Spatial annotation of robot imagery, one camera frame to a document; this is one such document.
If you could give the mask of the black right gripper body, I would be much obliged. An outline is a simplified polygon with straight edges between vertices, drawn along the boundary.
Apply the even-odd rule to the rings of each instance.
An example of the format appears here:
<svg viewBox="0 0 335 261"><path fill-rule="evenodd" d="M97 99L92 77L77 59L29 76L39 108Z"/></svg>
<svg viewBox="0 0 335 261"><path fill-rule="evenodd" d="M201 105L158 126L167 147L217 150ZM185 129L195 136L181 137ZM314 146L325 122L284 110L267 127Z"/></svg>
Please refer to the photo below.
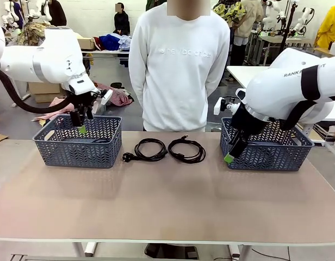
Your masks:
<svg viewBox="0 0 335 261"><path fill-rule="evenodd" d="M228 109L232 112L231 127L241 130L243 138L249 139L265 128L265 122L252 116L243 104L229 104Z"/></svg>

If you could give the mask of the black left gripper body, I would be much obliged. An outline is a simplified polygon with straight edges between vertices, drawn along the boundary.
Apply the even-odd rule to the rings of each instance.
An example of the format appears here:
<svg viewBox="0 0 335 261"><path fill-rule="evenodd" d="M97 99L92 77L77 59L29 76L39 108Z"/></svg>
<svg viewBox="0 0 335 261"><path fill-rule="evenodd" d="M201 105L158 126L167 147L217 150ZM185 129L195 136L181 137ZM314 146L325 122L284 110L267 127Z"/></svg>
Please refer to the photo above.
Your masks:
<svg viewBox="0 0 335 261"><path fill-rule="evenodd" d="M68 101L73 104L76 111L84 112L85 110L92 111L94 103L97 99L96 92L86 92L80 95L76 95L72 92L67 91L66 98Z"/></svg>

